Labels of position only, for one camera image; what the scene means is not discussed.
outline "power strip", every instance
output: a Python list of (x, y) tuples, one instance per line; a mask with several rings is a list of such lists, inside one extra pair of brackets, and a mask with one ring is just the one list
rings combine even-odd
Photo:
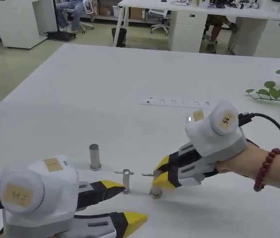
[(205, 100), (183, 100), (167, 99), (163, 97), (143, 97), (140, 99), (140, 105), (180, 107), (180, 108), (199, 108), (206, 109), (212, 106), (212, 103)]

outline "metal cylinder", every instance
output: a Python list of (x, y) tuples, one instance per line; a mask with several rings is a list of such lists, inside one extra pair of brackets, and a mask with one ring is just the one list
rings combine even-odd
[(100, 157), (99, 157), (99, 145), (91, 144), (89, 146), (89, 153), (90, 153), (90, 169), (92, 171), (98, 171), (101, 169)]
[(145, 177), (154, 177), (154, 174), (141, 174), (141, 175)]
[[(161, 174), (162, 174), (162, 172), (159, 170), (154, 171), (154, 173), (153, 173), (154, 179), (156, 179)], [(162, 193), (163, 193), (163, 191), (160, 187), (152, 186), (150, 189), (150, 196), (154, 199), (159, 199), (161, 197)]]
[(130, 175), (131, 171), (128, 169), (123, 170), (123, 185), (125, 186), (125, 190), (123, 191), (123, 194), (129, 194), (130, 193)]

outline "table surface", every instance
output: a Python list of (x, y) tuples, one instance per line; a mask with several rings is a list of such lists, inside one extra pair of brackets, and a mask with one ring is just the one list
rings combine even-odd
[[(0, 172), (57, 154), (70, 157), (81, 181), (122, 182), (112, 172), (129, 168), (135, 172), (129, 195), (81, 213), (148, 214), (133, 238), (280, 238), (280, 190), (255, 193), (254, 182), (238, 175), (217, 175), (153, 200), (152, 178), (140, 174), (188, 142), (185, 116), (194, 109), (138, 104), (142, 96), (228, 100), (240, 112), (265, 113), (280, 123), (280, 103), (244, 93), (267, 79), (280, 86), (277, 69), (280, 59), (65, 44), (0, 103)], [(261, 147), (280, 148), (280, 132), (266, 120), (243, 129)], [(92, 143), (100, 147), (99, 172), (88, 169)]]
[(225, 16), (239, 16), (247, 18), (259, 18), (267, 20), (280, 20), (280, 13), (266, 11), (261, 9), (237, 9), (237, 8), (209, 8), (202, 6), (194, 6), (193, 4), (189, 6), (179, 6), (175, 4), (170, 4), (170, 1), (161, 2), (161, 0), (122, 0), (119, 6), (128, 7), (139, 7), (139, 8), (149, 8), (149, 9), (168, 9), (171, 11), (184, 11), (192, 13), (205, 13), (214, 15), (225, 15)]

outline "wrist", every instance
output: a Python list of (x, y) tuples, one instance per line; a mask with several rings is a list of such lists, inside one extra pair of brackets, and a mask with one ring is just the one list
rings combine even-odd
[(268, 153), (268, 151), (248, 143), (247, 148), (245, 148), (239, 155), (220, 162), (217, 169), (218, 171), (232, 171), (236, 174), (255, 179)]

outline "person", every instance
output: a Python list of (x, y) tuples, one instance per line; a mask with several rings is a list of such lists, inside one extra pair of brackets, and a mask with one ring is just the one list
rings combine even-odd
[[(72, 26), (69, 27), (66, 21), (63, 11), (65, 9), (74, 9)], [(56, 15), (59, 23), (59, 27), (62, 31), (76, 33), (80, 28), (80, 17), (84, 13), (85, 9), (82, 0), (69, 0), (56, 4)]]
[[(236, 157), (218, 162), (217, 170), (219, 173), (234, 172), (255, 179), (268, 153), (269, 151), (248, 143), (247, 148)], [(280, 155), (276, 155), (271, 163), (263, 183), (280, 188)]]
[(214, 26), (213, 30), (211, 31), (210, 42), (206, 48), (210, 53), (215, 54), (217, 52), (215, 42), (221, 31), (221, 26), (223, 24), (226, 24), (233, 34), (237, 33), (237, 31), (239, 30), (238, 26), (235, 23), (230, 22), (226, 16), (219, 16), (219, 15), (207, 16), (206, 26), (209, 25)]

